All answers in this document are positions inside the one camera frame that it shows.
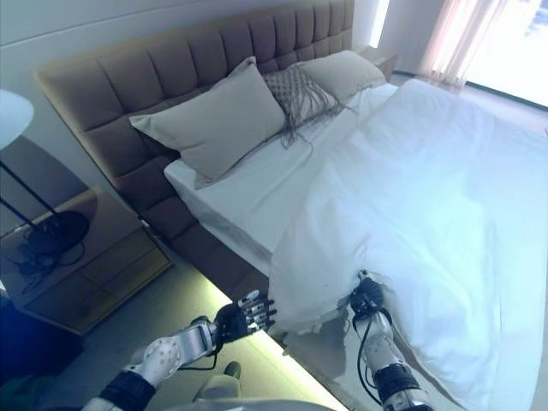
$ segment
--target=white bed sheet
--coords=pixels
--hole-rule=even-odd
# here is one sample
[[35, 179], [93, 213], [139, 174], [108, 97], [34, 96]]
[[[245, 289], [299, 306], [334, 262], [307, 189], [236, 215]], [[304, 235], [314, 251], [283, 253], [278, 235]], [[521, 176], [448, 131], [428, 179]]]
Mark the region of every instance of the white bed sheet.
[[285, 149], [280, 139], [271, 140], [209, 187], [194, 189], [195, 171], [180, 159], [165, 176], [205, 229], [268, 275], [272, 253], [326, 153], [396, 90], [385, 84], [356, 94], [347, 104], [352, 110], [301, 128], [308, 142]]

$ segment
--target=lamp base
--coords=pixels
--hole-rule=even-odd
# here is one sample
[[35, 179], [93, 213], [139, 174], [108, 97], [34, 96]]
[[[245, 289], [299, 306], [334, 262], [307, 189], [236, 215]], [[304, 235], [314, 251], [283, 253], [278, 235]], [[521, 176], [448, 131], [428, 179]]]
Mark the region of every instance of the lamp base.
[[63, 211], [32, 229], [27, 244], [36, 254], [59, 254], [79, 244], [87, 235], [89, 221], [77, 211]]

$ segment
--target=upholstered headboard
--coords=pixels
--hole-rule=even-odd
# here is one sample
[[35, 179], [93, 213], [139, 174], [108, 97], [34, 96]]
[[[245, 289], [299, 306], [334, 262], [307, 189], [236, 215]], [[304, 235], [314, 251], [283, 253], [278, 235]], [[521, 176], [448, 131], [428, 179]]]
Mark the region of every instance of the upholstered headboard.
[[245, 57], [263, 73], [349, 49], [354, 0], [304, 0], [180, 27], [36, 70], [47, 98], [118, 193], [169, 240], [196, 224], [164, 178], [179, 157], [128, 116], [207, 90]]

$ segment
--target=black lamp stand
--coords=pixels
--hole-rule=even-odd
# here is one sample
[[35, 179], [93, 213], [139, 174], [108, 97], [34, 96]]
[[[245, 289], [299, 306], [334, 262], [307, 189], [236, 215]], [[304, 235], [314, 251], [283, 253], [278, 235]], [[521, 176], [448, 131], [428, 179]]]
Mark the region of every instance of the black lamp stand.
[[6, 170], [14, 180], [51, 213], [49, 217], [35, 224], [17, 211], [8, 201], [0, 198], [0, 204], [6, 206], [8, 210], [30, 226], [31, 231], [27, 237], [27, 244], [32, 252], [36, 254], [63, 253], [84, 239], [89, 230], [89, 221], [86, 216], [77, 211], [55, 211], [1, 160], [0, 168]]

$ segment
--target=bed frame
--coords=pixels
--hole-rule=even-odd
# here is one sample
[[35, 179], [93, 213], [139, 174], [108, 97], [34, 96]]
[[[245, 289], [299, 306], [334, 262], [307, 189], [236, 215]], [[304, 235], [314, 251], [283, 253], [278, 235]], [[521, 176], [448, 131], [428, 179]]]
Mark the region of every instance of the bed frame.
[[128, 116], [189, 100], [245, 57], [259, 71], [350, 49], [354, 0], [303, 0], [179, 27], [50, 63], [35, 78], [113, 188], [178, 253], [230, 298], [268, 288], [267, 278], [190, 214], [164, 177], [179, 158], [133, 129]]

